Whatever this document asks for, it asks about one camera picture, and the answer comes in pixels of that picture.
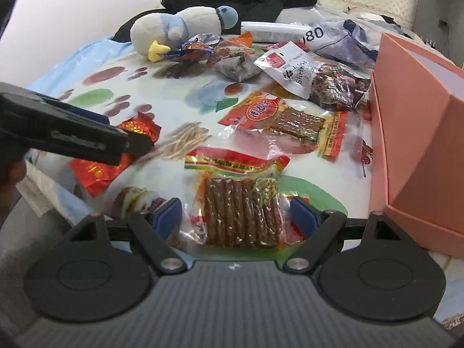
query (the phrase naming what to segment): orange wrapper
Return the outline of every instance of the orange wrapper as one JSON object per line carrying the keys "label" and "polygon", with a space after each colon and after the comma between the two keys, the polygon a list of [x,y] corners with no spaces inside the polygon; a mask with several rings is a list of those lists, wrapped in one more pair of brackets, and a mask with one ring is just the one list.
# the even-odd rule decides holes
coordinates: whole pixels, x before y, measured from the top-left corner
{"label": "orange wrapper", "polygon": [[[161,127],[153,123],[144,113],[138,113],[136,117],[122,122],[118,125],[118,128],[143,133],[149,136],[153,142],[158,141],[161,131]],[[134,156],[124,153],[118,166],[110,166],[77,158],[73,159],[69,163],[69,166],[89,195],[96,197],[106,190],[110,183],[134,160]]]}

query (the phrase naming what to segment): white wall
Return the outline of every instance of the white wall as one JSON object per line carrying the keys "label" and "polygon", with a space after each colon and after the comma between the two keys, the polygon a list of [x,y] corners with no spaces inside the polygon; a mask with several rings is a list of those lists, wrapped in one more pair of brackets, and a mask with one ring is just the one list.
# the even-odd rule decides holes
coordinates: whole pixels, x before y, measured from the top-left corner
{"label": "white wall", "polygon": [[85,44],[161,0],[18,0],[0,41],[0,81],[28,86]]}

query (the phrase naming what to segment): pink box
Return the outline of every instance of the pink box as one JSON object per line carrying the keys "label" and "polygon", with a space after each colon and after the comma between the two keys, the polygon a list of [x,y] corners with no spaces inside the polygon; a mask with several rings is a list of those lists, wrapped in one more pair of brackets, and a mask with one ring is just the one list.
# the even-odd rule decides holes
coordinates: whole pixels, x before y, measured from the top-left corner
{"label": "pink box", "polygon": [[421,246],[464,258],[464,71],[384,34],[370,98],[370,210]]}

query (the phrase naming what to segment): stuffed animal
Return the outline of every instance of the stuffed animal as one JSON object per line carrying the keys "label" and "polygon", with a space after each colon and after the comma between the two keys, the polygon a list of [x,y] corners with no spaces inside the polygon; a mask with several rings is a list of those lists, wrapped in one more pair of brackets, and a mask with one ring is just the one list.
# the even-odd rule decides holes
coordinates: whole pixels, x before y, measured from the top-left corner
{"label": "stuffed animal", "polygon": [[238,14],[230,6],[217,9],[194,6],[177,14],[152,13],[140,17],[130,29],[135,50],[150,61],[159,61],[158,54],[180,48],[182,43],[198,34],[221,35],[238,21]]}

